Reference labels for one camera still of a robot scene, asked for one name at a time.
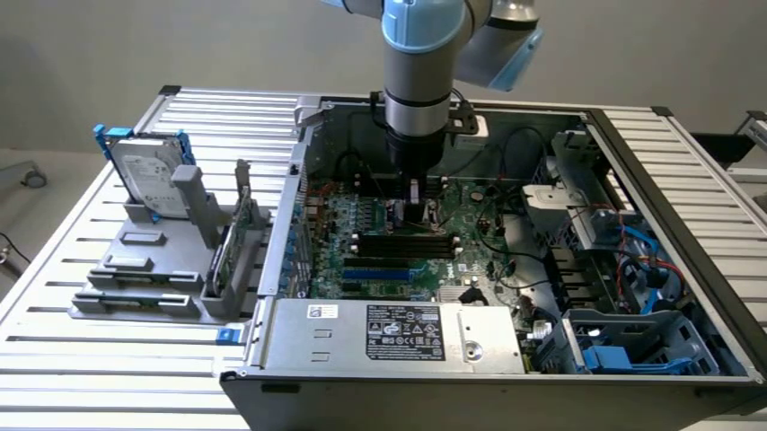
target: slotted metal platform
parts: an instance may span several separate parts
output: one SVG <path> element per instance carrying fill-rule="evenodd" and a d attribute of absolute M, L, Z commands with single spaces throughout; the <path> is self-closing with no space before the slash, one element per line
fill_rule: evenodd
<path fill-rule="evenodd" d="M 672 117 L 606 111 L 671 206 L 767 331 L 767 215 Z M 612 185 L 619 191 L 615 177 Z"/>
<path fill-rule="evenodd" d="M 184 88 L 156 99 L 136 129 L 189 133 L 204 183 L 222 204 L 236 200 L 235 161 L 250 160 L 254 197 L 275 212 L 296 144 L 296 99 Z M 674 120 L 646 108 L 598 108 L 767 325 L 763 221 Z M 240 364 L 243 346 L 216 346 L 216 328 L 76 321 L 65 313 L 125 219 L 125 197 L 107 166 L 0 303 L 0 429 L 247 429 L 212 377 Z M 243 319 L 254 309 L 258 276 Z M 732 429 L 730 423 L 706 424 L 694 429 Z"/>

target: power supply label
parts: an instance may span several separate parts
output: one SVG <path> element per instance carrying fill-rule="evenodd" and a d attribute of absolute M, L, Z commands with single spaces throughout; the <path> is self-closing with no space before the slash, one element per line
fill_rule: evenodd
<path fill-rule="evenodd" d="M 440 307 L 368 305 L 366 354 L 374 361 L 443 361 Z"/>

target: metal chassis frame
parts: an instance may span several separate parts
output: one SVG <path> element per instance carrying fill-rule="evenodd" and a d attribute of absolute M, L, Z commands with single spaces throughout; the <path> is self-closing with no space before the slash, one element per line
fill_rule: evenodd
<path fill-rule="evenodd" d="M 324 97 L 323 102 L 326 106 L 330 104 L 332 107 L 334 103 L 362 103 L 364 100 L 348 97 Z M 608 157 L 622 185 L 628 190 L 630 195 L 636 197 L 636 201 L 632 201 L 631 204 L 643 211 L 648 223 L 659 232 L 660 242 L 667 249 L 672 251 L 670 252 L 671 257 L 679 264 L 686 277 L 692 280 L 690 283 L 692 290 L 699 294 L 699 298 L 702 298 L 702 306 L 712 317 L 714 325 L 720 330 L 720 335 L 726 339 L 727 345 L 731 347 L 738 360 L 744 365 L 748 376 L 712 378 L 696 376 L 640 377 L 590 375 L 584 378 L 579 375 L 526 374 L 498 376 L 498 378 L 495 378 L 495 376 L 491 375 L 450 374 L 430 374 L 428 377 L 424 375 L 406 376 L 402 374 L 398 377 L 392 377 L 383 374 L 363 373 L 314 373 L 311 376 L 306 375 L 307 373 L 304 372 L 274 374 L 270 373 L 268 369 L 260 369 L 259 366 L 262 365 L 260 359 L 263 359 L 264 354 L 264 343 L 260 343 L 256 348 L 250 346 L 254 352 L 248 352 L 250 355 L 247 354 L 248 361 L 246 363 L 256 366 L 244 366 L 239 368 L 236 372 L 231 371 L 220 376 L 222 387 L 236 405 L 242 408 L 242 394 L 243 392 L 250 391 L 252 393 L 252 391 L 258 391 L 258 384 L 286 385 L 291 391 L 294 389 L 298 390 L 303 384 L 308 386 L 308 391 L 312 391 L 312 387 L 315 388 L 316 385 L 327 385 L 327 390 L 331 390 L 331 388 L 343 388 L 350 383 L 359 384 L 360 388 L 376 387 L 380 386 L 382 383 L 399 383 L 399 385 L 411 388 L 414 391 L 422 388 L 423 385 L 428 386 L 435 383 L 440 385 L 466 384 L 470 387 L 476 387 L 476 385 L 488 385 L 490 387 L 492 385 L 502 385 L 504 388 L 546 385 L 556 392 L 555 388 L 586 388 L 594 385 L 614 386 L 619 383 L 620 385 L 636 385 L 638 391 L 650 391 L 652 393 L 655 393 L 655 391 L 663 393 L 663 391 L 667 391 L 672 387 L 690 387 L 696 397 L 706 396 L 703 395 L 704 393 L 716 393 L 722 390 L 732 391 L 738 389 L 739 401 L 731 400 L 728 402 L 731 408 L 728 413 L 750 412 L 751 409 L 760 408 L 766 393 L 762 387 L 762 373 L 767 370 L 767 336 L 746 305 L 738 298 L 722 272 L 714 265 L 712 259 L 706 254 L 692 236 L 691 230 L 687 225 L 684 225 L 666 196 L 655 185 L 618 129 L 611 124 L 604 111 L 599 108 L 558 106 L 552 109 L 546 106 L 518 105 L 514 103 L 499 104 L 492 102 L 478 102 L 475 106 L 480 110 L 518 110 L 540 114 L 578 115 L 582 117 Z M 686 137 L 686 132 L 680 129 L 679 123 L 676 123 L 674 119 L 664 119 L 664 123 L 666 122 L 674 126 L 672 129 L 680 137 Z M 264 331 L 268 331 L 268 320 L 274 311 L 275 301 L 276 298 L 268 297 L 264 301 L 259 301 L 256 305 L 256 311 L 254 313 L 256 320 L 254 334 L 248 339 L 250 343 L 254 340 L 259 340 L 259 337 L 268 337 Z M 540 390 L 542 393 L 554 393 L 543 388 Z"/>
<path fill-rule="evenodd" d="M 328 106 L 330 104 L 331 107 L 334 104 L 339 103 L 364 102 L 366 100 L 360 98 L 332 96 L 324 96 L 320 101 L 323 106 Z M 559 107 L 556 109 L 558 112 L 552 112 L 551 108 L 546 106 L 518 105 L 514 103 L 496 104 L 487 102 L 476 102 L 475 107 L 480 110 L 523 110 L 542 114 L 559 113 L 578 115 L 582 117 L 584 124 L 590 128 L 592 136 L 596 138 L 596 142 L 599 143 L 604 154 L 608 156 L 624 186 L 627 186 L 627 188 L 631 190 L 630 194 L 640 198 L 639 201 L 631 203 L 635 207 L 642 209 L 643 214 L 647 216 L 651 224 L 654 224 L 655 230 L 659 233 L 663 233 L 662 235 L 659 234 L 659 236 L 662 236 L 662 242 L 667 248 L 674 251 L 672 256 L 675 257 L 675 261 L 680 265 L 682 270 L 686 271 L 686 276 L 690 280 L 695 280 L 694 284 L 696 284 L 700 288 L 702 292 L 704 293 L 704 297 L 711 300 L 711 305 L 715 310 L 714 317 L 722 319 L 726 327 L 732 331 L 735 341 L 743 348 L 743 353 L 752 362 L 752 364 L 750 364 L 748 360 L 743 361 L 746 358 L 739 358 L 742 362 L 746 362 L 743 365 L 748 370 L 751 380 L 756 383 L 762 383 L 762 376 L 767 370 L 767 334 L 764 334 L 759 323 L 754 319 L 748 309 L 746 308 L 746 305 L 742 303 L 735 291 L 732 290 L 732 287 L 727 283 L 724 276 L 714 265 L 711 258 L 695 240 L 690 229 L 679 218 L 679 215 L 676 214 L 672 206 L 668 204 L 660 189 L 656 187 L 652 178 L 643 169 L 642 164 L 634 155 L 634 152 L 631 151 L 626 141 L 623 140 L 623 137 L 619 134 L 619 131 L 612 126 L 604 111 L 599 108 L 579 109 L 575 107 Z M 302 163 L 306 147 L 310 144 L 306 142 L 306 139 L 311 138 L 312 133 L 314 127 L 304 129 L 304 135 L 302 137 L 300 144 L 296 145 L 294 149 L 294 155 L 291 157 L 292 163 Z M 291 198 L 291 194 L 294 194 L 292 190 L 294 188 L 291 187 L 290 190 L 287 190 L 288 193 L 284 193 L 283 198 L 280 199 L 279 212 L 282 214 L 286 214 L 292 209 L 295 202 L 295 196 Z M 279 244 L 282 244 L 282 246 L 279 244 L 270 243 L 270 251 L 266 258 L 264 271 L 270 283 L 262 284 L 259 295 L 274 295 L 276 293 L 275 289 L 271 288 L 272 285 L 276 285 L 276 280 L 274 280 L 275 283 L 272 283 L 272 277 L 268 276 L 272 271 L 268 271 L 268 268 L 270 262 L 282 261 L 280 257 L 284 253 L 283 238 L 287 238 L 290 229 L 290 223 L 287 223 L 288 220 L 290 219 L 283 216 L 275 223 L 272 238 L 280 239 Z M 263 321 L 263 318 L 270 318 L 272 311 L 272 306 L 270 306 L 272 305 L 271 303 L 271 301 L 270 304 L 262 303 L 262 301 L 259 301 L 254 311 L 256 324 L 252 325 L 252 332 L 248 337 L 248 349 L 246 350 L 246 355 L 248 356 L 248 365 L 260 365 L 260 355 L 255 355 L 254 352 L 250 351 L 250 347 L 254 341 L 259 339 L 259 337 L 263 339 L 263 337 L 268 336 L 268 333 L 264 333 L 264 329 L 268 330 L 268 321 Z M 723 337 L 727 339 L 728 336 L 726 331 L 720 325 L 716 326 L 720 332 L 723 332 Z M 732 343 L 727 344 L 736 353 L 736 356 L 742 356 L 738 355 L 738 347 L 732 346 Z M 247 375 L 248 370 L 243 368 L 240 370 L 240 374 L 242 373 L 246 373 Z"/>

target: robotic arm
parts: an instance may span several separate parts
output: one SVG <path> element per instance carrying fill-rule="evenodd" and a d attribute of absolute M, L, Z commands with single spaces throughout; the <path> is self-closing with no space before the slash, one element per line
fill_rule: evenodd
<path fill-rule="evenodd" d="M 386 143 L 416 203 L 446 136 L 474 120 L 451 111 L 454 79 L 512 90 L 543 35 L 534 0 L 323 1 L 382 20 Z"/>

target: green circuit board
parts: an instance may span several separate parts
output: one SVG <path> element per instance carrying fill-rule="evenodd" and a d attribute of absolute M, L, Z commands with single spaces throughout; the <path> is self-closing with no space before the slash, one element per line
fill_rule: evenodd
<path fill-rule="evenodd" d="M 387 219 L 387 201 L 383 198 L 362 197 L 346 185 L 320 183 L 314 189 L 323 190 L 319 198 L 311 199 L 315 210 L 311 218 L 314 243 L 314 277 L 311 297 L 330 299 L 396 299 L 430 301 L 438 289 L 444 286 L 464 286 L 472 276 L 486 284 L 488 263 L 502 270 L 507 258 L 494 253 L 479 241 L 478 217 L 490 203 L 484 198 L 486 187 L 474 182 L 454 182 L 443 191 L 438 202 L 438 220 L 432 224 L 403 223 L 394 227 Z M 471 198 L 480 193 L 483 199 Z M 492 222 L 494 209 L 484 219 Z M 355 258 L 352 234 L 458 236 L 463 252 L 454 259 L 411 259 L 408 280 L 350 280 L 344 278 L 344 259 Z M 506 250 L 503 236 L 496 236 L 494 228 L 483 236 L 486 242 L 499 250 Z M 356 287 L 344 288 L 346 283 Z"/>

